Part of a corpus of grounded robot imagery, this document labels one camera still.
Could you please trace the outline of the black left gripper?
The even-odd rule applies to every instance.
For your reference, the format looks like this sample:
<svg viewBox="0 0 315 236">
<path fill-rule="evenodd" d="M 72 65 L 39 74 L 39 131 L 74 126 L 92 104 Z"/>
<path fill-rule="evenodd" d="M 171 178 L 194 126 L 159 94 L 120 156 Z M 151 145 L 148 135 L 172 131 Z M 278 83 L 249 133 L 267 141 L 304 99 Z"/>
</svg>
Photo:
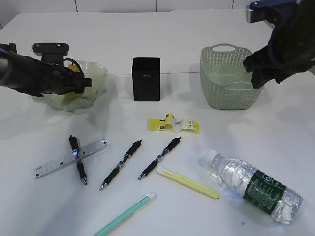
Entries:
<svg viewBox="0 0 315 236">
<path fill-rule="evenodd" d="M 92 79 L 84 78 L 84 73 L 82 72 L 80 65 L 74 65 L 78 67 L 79 72 L 72 71 L 68 66 L 63 69 L 55 70 L 47 88 L 42 93 L 64 95 L 69 92 L 75 92 L 83 94 L 86 87 L 92 87 Z"/>
</svg>

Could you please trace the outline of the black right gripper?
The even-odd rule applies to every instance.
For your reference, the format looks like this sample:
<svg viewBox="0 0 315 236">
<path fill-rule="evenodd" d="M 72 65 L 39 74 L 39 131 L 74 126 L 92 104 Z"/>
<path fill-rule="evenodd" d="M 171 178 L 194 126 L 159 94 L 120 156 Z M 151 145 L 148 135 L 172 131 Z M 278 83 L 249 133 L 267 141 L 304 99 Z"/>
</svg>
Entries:
<svg viewBox="0 0 315 236">
<path fill-rule="evenodd" d="M 274 79 L 278 84 L 288 77 L 305 72 L 315 64 L 315 6 L 300 4 L 294 13 L 273 35 L 272 56 L 268 45 L 247 56 L 245 70 L 253 72 L 251 83 L 260 89 Z"/>
</svg>

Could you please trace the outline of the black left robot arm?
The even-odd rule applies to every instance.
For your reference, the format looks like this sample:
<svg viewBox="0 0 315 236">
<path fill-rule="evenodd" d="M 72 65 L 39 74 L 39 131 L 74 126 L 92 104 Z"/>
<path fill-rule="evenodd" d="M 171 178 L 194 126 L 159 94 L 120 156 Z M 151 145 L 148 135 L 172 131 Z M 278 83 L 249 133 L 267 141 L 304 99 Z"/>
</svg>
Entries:
<svg viewBox="0 0 315 236">
<path fill-rule="evenodd" d="M 31 50 L 41 60 L 17 53 L 16 44 L 0 45 L 0 85 L 19 93 L 43 97 L 45 94 L 83 94 L 92 86 L 82 68 L 66 58 L 66 43 L 35 43 Z"/>
</svg>

